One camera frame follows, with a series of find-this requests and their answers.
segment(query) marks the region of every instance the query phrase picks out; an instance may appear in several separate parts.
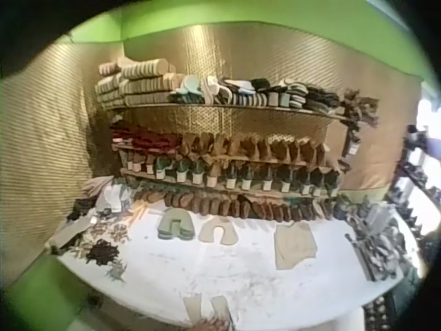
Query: curved shelf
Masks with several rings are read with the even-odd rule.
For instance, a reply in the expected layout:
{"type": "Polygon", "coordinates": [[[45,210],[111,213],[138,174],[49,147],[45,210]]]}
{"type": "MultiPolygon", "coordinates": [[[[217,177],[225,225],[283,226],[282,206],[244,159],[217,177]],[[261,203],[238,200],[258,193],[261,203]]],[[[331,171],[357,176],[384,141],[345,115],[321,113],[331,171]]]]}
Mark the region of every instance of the curved shelf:
{"type": "Polygon", "coordinates": [[[137,106],[128,106],[128,107],[117,107],[111,108],[110,110],[129,110],[129,109],[137,109],[137,108],[164,108],[164,107],[205,107],[205,108],[236,108],[236,109],[248,109],[248,110],[272,110],[277,112],[286,112],[292,114],[304,114],[311,116],[324,117],[327,119],[339,120],[339,121],[350,121],[354,122],[351,119],[348,119],[345,116],[338,114],[323,114],[321,112],[314,112],[313,110],[307,109],[295,109],[295,108],[283,108],[283,107],[271,107],[271,106],[262,106],[262,107],[251,107],[251,106],[238,106],[238,105],[205,105],[202,103],[149,103],[145,105],[137,105],[137,106]]]}
{"type": "MultiPolygon", "coordinates": [[[[165,176],[164,179],[158,180],[158,179],[156,179],[156,177],[153,174],[147,174],[145,172],[135,172],[135,171],[128,170],[126,168],[121,168],[120,171],[121,171],[122,175],[128,175],[128,176],[133,176],[133,177],[142,177],[142,178],[145,178],[150,181],[157,182],[157,183],[171,183],[174,185],[190,186],[193,188],[199,188],[199,189],[209,190],[209,191],[212,190],[212,191],[220,192],[220,193],[224,193],[224,194],[231,194],[231,193],[244,194],[244,195],[249,195],[249,196],[253,196],[253,197],[263,197],[263,198],[269,198],[269,199],[287,199],[287,198],[327,199],[327,198],[329,198],[329,196],[327,194],[323,194],[324,190],[322,190],[322,194],[320,194],[320,196],[318,196],[318,197],[314,197],[311,194],[302,195],[301,193],[298,193],[298,192],[282,193],[280,190],[264,191],[264,190],[259,189],[259,187],[261,186],[260,183],[252,183],[250,190],[245,191],[240,188],[240,179],[237,180],[236,187],[233,189],[227,189],[225,187],[224,183],[219,183],[219,182],[214,188],[208,188],[207,186],[204,186],[204,185],[193,184],[189,179],[187,179],[184,183],[177,183],[176,178],[171,177],[171,176],[165,176]]],[[[280,183],[273,182],[273,188],[279,188],[279,187],[280,187],[280,183]]]]}
{"type": "Polygon", "coordinates": [[[428,197],[429,200],[435,205],[435,207],[441,212],[441,205],[440,205],[440,203],[439,203],[438,201],[436,201],[436,200],[432,197],[432,195],[430,194],[430,192],[429,192],[424,186],[422,186],[420,183],[418,183],[418,181],[416,180],[416,178],[414,178],[414,177],[412,176],[412,174],[411,174],[409,171],[405,170],[401,165],[398,165],[398,166],[400,167],[400,170],[402,171],[402,173],[405,174],[405,175],[406,175],[406,176],[412,181],[412,183],[413,183],[417,188],[419,188],[419,189],[424,193],[424,195],[425,195],[426,197],[428,197]]]}
{"type": "MultiPolygon", "coordinates": [[[[112,144],[112,149],[113,151],[116,150],[138,150],[138,151],[147,151],[150,153],[158,153],[160,154],[161,151],[157,148],[141,148],[141,147],[134,147],[132,145],[128,145],[128,144],[124,144],[124,143],[113,143],[112,144]]],[[[176,150],[172,149],[166,152],[166,154],[175,154],[176,150]]],[[[292,163],[292,162],[282,162],[277,160],[276,158],[272,158],[271,160],[252,160],[249,157],[246,156],[229,156],[229,155],[218,155],[217,157],[212,157],[210,156],[210,158],[213,161],[243,161],[243,162],[253,162],[253,163],[271,163],[271,164],[287,164],[287,165],[291,165],[291,166],[308,166],[308,164],[305,161],[301,161],[301,162],[297,162],[297,163],[292,163]]],[[[326,173],[330,170],[337,170],[340,171],[340,168],[334,166],[334,167],[321,167],[318,166],[318,168],[320,169],[321,172],[326,173]]]]}

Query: stack of shoe soles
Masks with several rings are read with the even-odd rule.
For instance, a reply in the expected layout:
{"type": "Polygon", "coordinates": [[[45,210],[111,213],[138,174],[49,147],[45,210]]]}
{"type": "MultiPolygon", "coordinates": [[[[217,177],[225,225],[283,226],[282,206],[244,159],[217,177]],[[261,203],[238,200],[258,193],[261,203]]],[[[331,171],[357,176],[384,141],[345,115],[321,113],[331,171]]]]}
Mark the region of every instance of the stack of shoe soles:
{"type": "Polygon", "coordinates": [[[99,72],[106,78],[97,83],[95,91],[104,109],[167,103],[170,91],[184,77],[166,59],[135,62],[122,57],[100,65],[99,72]]]}
{"type": "Polygon", "coordinates": [[[95,85],[96,100],[103,109],[120,108],[124,106],[124,100],[119,92],[119,84],[122,82],[120,68],[116,63],[104,63],[99,66],[99,74],[104,76],[95,85]]]}
{"type": "MultiPolygon", "coordinates": [[[[143,194],[156,194],[154,188],[144,187],[141,194],[136,194],[140,199],[143,194]]],[[[206,216],[208,214],[231,216],[242,219],[266,219],[268,221],[313,221],[315,219],[332,219],[334,203],[331,199],[301,199],[296,205],[286,203],[268,203],[251,201],[245,195],[238,195],[237,199],[228,199],[218,194],[215,197],[209,197],[202,192],[167,192],[161,190],[161,196],[164,196],[166,207],[182,208],[206,216]]],[[[180,233],[179,237],[191,237],[191,229],[186,233],[180,233]]],[[[170,233],[164,229],[162,234],[168,239],[170,233]]]]}
{"type": "Polygon", "coordinates": [[[308,85],[307,89],[308,94],[305,97],[304,109],[322,114],[330,114],[333,109],[340,107],[340,99],[336,93],[314,85],[308,85]]]}
{"type": "Polygon", "coordinates": [[[344,116],[352,121],[364,121],[375,128],[378,125],[378,99],[360,97],[359,90],[346,90],[341,106],[344,116]]]}
{"type": "Polygon", "coordinates": [[[168,240],[179,237],[182,240],[194,238],[192,218],[185,210],[173,208],[165,212],[158,227],[158,238],[168,240]]]}
{"type": "Polygon", "coordinates": [[[271,107],[301,109],[306,102],[308,89],[305,84],[293,79],[282,79],[277,86],[267,90],[268,105],[271,107]]]}
{"type": "Polygon", "coordinates": [[[170,91],[179,87],[184,74],[166,59],[134,62],[121,68],[123,81],[119,86],[127,106],[167,103],[170,91]]]}

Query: green wall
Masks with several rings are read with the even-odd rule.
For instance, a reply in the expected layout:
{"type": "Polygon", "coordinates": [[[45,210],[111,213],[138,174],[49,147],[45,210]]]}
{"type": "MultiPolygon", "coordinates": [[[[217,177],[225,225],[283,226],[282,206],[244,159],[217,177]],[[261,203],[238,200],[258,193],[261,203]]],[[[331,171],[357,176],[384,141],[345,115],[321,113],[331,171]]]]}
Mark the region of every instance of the green wall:
{"type": "Polygon", "coordinates": [[[84,306],[89,290],[57,258],[43,255],[8,288],[6,299],[31,330],[63,331],[84,306]]]}
{"type": "Polygon", "coordinates": [[[435,81],[411,36],[365,0],[153,0],[122,14],[122,39],[197,23],[262,21],[343,43],[431,85],[435,81]]]}

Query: leather piece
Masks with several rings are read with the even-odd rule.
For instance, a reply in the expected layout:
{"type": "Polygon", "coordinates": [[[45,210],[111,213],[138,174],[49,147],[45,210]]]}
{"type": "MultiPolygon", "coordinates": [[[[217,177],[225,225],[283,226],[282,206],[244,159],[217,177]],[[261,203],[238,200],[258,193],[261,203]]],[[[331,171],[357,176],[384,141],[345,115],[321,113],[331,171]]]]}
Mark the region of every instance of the leather piece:
{"type": "Polygon", "coordinates": [[[199,232],[199,240],[204,243],[213,243],[215,228],[223,229],[222,239],[220,240],[222,245],[234,245],[238,242],[239,238],[233,223],[230,222],[227,217],[221,216],[216,216],[202,225],[201,231],[199,232]]]}

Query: footwear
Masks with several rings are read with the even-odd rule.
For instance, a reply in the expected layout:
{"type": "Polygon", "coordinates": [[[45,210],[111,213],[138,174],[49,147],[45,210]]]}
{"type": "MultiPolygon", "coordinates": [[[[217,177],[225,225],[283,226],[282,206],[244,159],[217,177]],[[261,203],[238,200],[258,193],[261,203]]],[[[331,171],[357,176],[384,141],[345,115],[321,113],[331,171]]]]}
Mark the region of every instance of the footwear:
{"type": "Polygon", "coordinates": [[[214,97],[213,97],[212,91],[209,88],[207,78],[201,79],[201,91],[202,91],[202,95],[205,100],[205,105],[210,106],[210,105],[214,104],[214,97]]]}
{"type": "Polygon", "coordinates": [[[331,221],[332,220],[332,211],[334,208],[332,206],[332,201],[330,199],[322,199],[322,200],[320,200],[320,206],[322,207],[325,218],[328,221],[331,221]]]}

